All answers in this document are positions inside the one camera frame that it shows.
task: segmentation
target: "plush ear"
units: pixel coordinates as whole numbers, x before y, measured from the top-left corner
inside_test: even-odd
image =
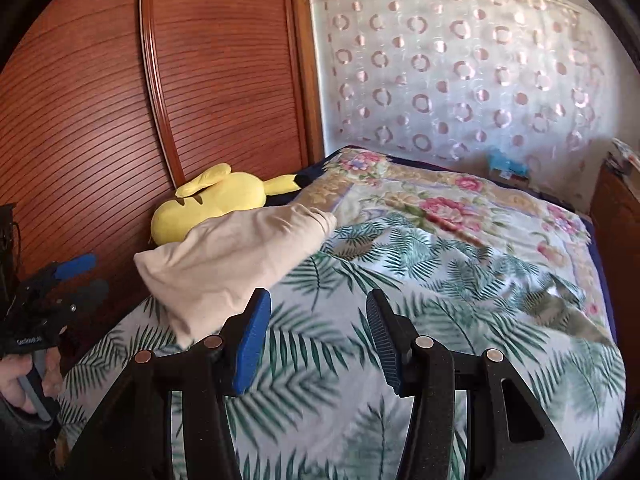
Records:
[[[265,195],[281,195],[299,190],[300,186],[293,181],[295,177],[295,175],[281,175],[267,180],[267,182],[264,183]]]
[[[186,198],[194,195],[201,189],[204,189],[214,184],[219,183],[229,173],[231,173],[231,166],[228,164],[216,164],[213,168],[209,168],[207,171],[199,174],[196,178],[187,182],[183,186],[180,186],[175,190],[175,196],[177,198]]]

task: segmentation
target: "floral bedspread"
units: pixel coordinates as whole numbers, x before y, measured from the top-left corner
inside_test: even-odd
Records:
[[[366,294],[382,288],[397,313],[450,350],[500,349],[580,478],[595,480],[616,447],[625,373],[579,218],[485,180],[412,170],[361,150],[343,151],[327,170],[299,200],[334,211],[341,227],[270,290],[257,376],[246,394],[226,400],[243,479],[396,477],[412,399],[386,384],[366,321]],[[164,308],[149,298],[85,355],[60,396],[69,444],[138,350],[173,353],[174,341]],[[449,480],[462,480],[462,394],[455,430]],[[182,480],[178,393],[171,431]]]
[[[396,397],[380,369],[365,315],[372,288],[382,288],[397,313],[450,350],[504,352],[582,480],[595,480],[610,462],[624,368],[618,349],[584,316],[583,291],[510,254],[415,228],[395,212],[339,228],[271,289],[257,377],[242,397],[226,400],[244,480],[395,479],[412,399]],[[60,421],[70,444],[135,352],[178,351],[165,316],[149,298],[69,372]],[[179,394],[172,413],[181,480],[187,473]],[[449,479],[462,480],[462,393],[455,420]]]
[[[585,292],[585,314],[610,336],[589,234],[580,217],[526,192],[468,174],[410,168],[345,148],[296,199],[332,211],[339,226],[400,212],[445,238],[489,246],[550,269]]]

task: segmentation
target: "hand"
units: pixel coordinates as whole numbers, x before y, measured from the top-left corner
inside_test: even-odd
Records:
[[[42,391],[46,397],[55,397],[62,391],[60,352],[57,348],[47,350],[45,365],[47,370],[42,380]],[[18,383],[18,377],[28,374],[32,366],[30,355],[7,355],[0,360],[0,395],[9,404],[33,415],[36,409]]]

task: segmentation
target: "yellow plush toy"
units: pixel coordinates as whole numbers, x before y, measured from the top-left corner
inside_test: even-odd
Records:
[[[262,207],[267,195],[299,190],[294,178],[283,175],[263,182],[249,173],[231,173],[228,164],[217,164],[180,186],[175,199],[156,209],[151,237],[158,245],[181,242],[192,227],[207,218]]]

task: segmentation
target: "wooden wardrobe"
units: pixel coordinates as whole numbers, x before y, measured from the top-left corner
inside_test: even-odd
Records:
[[[133,264],[155,207],[219,162],[308,165],[293,0],[51,0],[0,73],[0,203],[22,277],[87,251],[101,336],[147,294]]]

